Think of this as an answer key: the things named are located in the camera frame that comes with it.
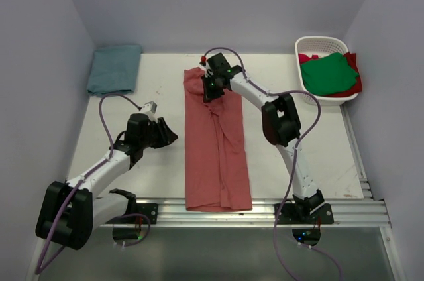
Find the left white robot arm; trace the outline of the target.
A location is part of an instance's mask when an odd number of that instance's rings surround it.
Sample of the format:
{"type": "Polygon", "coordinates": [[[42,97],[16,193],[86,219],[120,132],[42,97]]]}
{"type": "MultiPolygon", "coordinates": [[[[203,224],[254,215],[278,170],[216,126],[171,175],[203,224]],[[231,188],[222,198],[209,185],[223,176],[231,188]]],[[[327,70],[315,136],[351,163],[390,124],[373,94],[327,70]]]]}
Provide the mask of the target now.
{"type": "Polygon", "coordinates": [[[92,231],[109,221],[130,223],[138,207],[133,193],[112,189],[100,197],[109,184],[127,173],[143,157],[147,148],[163,148],[178,139],[164,118],[146,113],[129,117],[105,157],[92,169],[68,180],[52,182],[46,189],[35,233],[46,241],[78,250],[92,231]]]}

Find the salmon red t shirt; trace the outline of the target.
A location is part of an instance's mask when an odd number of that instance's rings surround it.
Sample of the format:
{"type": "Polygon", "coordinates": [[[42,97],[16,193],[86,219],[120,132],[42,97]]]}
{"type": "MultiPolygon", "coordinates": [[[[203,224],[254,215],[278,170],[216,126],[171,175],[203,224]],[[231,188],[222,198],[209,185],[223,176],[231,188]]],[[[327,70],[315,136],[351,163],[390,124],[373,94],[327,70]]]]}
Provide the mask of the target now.
{"type": "Polygon", "coordinates": [[[233,92],[206,103],[201,68],[184,72],[185,208],[227,212],[252,209],[242,99],[233,92]]]}

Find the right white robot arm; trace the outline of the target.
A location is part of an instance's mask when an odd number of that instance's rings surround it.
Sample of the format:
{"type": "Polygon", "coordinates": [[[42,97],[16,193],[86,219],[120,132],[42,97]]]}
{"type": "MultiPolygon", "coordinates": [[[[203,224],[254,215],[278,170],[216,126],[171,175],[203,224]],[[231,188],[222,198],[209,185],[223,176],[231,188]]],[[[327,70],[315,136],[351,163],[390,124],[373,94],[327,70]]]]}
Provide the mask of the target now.
{"type": "Polygon", "coordinates": [[[295,215],[303,223],[312,222],[325,200],[310,174],[306,159],[301,156],[301,140],[311,129],[301,132],[293,91],[266,91],[250,78],[242,62],[232,66],[222,53],[213,56],[204,54],[200,64],[205,69],[202,77],[204,102],[212,102],[224,96],[228,90],[260,110],[262,132],[266,140],[277,148],[290,171],[289,189],[293,191],[295,215]]]}

